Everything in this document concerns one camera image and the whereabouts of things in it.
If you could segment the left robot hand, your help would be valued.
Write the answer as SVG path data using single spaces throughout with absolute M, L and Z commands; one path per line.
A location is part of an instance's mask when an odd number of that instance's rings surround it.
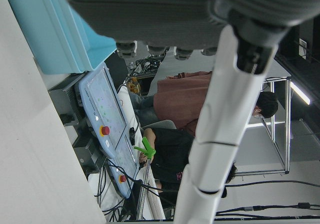
M 216 46 L 216 64 L 178 199 L 176 224 L 211 224 L 270 62 L 288 30 L 320 12 L 320 0 L 67 0 L 120 55 L 134 41 L 179 58 Z

